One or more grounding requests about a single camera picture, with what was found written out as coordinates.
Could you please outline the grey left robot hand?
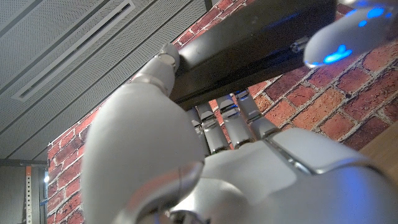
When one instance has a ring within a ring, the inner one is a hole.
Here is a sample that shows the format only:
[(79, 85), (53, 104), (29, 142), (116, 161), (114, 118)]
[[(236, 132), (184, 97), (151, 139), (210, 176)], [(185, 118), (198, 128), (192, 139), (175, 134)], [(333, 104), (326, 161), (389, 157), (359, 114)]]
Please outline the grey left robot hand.
[(396, 223), (397, 186), (367, 157), (300, 128), (239, 133), (205, 154), (170, 99), (167, 44), (98, 111), (81, 167), (87, 223)]

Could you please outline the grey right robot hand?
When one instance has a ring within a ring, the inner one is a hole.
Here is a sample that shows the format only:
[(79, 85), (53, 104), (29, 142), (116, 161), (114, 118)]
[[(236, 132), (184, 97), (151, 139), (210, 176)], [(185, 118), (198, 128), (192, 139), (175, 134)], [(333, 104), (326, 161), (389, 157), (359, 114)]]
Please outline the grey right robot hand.
[(309, 68), (330, 65), (397, 39), (397, 0), (340, 3), (353, 10), (310, 38), (303, 54)]

